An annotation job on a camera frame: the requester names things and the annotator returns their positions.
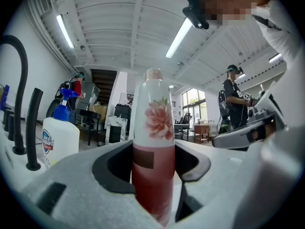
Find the blue spray trigger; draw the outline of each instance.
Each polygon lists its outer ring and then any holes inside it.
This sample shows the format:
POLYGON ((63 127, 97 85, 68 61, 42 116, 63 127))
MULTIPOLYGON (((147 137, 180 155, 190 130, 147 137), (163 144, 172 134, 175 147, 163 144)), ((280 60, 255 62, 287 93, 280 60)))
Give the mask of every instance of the blue spray trigger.
POLYGON ((71 97, 78 97, 78 94, 67 88, 61 88, 59 91, 62 93, 63 98, 61 104, 54 109, 53 118, 61 121, 68 121, 70 114, 69 108, 67 107, 67 104, 69 104, 68 99, 71 97))
POLYGON ((61 88, 59 89, 59 91, 62 93, 63 99, 66 101, 71 97, 78 97, 78 94, 76 92, 67 88, 61 88))

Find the cardboard box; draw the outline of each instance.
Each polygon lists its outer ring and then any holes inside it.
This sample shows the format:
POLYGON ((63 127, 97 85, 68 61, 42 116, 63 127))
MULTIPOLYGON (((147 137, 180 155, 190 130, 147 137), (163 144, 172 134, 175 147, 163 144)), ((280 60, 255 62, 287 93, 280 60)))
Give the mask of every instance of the cardboard box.
POLYGON ((105 105, 91 104, 91 105, 89 106, 89 111, 99 113, 99 114, 101 115, 100 121, 101 121, 101 122, 105 122, 106 114, 107 114, 107 108, 108 108, 108 107, 105 106, 105 105))

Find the black t-shirt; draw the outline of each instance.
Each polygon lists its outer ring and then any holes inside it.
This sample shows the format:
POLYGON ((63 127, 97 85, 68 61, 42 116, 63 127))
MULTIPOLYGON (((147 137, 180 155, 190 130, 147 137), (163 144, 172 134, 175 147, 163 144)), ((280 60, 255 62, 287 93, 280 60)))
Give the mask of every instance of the black t-shirt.
MULTIPOLYGON (((233 83, 230 79, 224 81, 224 94, 226 97, 233 96, 240 99, 244 99, 236 83, 233 83)), ((230 120, 234 128, 242 127, 247 123, 248 108, 242 104, 230 104, 230 120)))

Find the white plastic jug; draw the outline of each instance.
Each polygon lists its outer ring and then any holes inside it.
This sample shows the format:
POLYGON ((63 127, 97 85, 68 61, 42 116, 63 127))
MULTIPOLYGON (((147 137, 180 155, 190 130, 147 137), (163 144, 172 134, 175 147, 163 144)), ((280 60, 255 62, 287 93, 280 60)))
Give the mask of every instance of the white plastic jug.
POLYGON ((66 106, 69 97, 75 97, 77 93, 64 88, 60 91, 62 103, 55 108, 53 117, 43 120, 42 146, 46 169, 79 150, 80 131, 68 122, 70 111, 66 106))

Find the spray bottle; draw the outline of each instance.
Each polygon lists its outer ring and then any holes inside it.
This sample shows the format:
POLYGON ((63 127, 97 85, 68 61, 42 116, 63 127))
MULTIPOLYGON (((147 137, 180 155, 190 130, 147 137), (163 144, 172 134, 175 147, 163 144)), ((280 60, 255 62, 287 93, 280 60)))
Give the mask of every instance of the spray bottle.
POLYGON ((160 69, 149 69, 136 110, 132 184, 136 199, 166 226, 172 211, 175 148, 169 85, 160 69))
POLYGON ((61 104, 55 108, 53 117, 43 120, 42 144, 46 169, 79 150, 80 131, 68 122, 70 111, 66 106, 70 97, 78 95, 65 88, 61 88, 60 92, 63 94, 61 104))

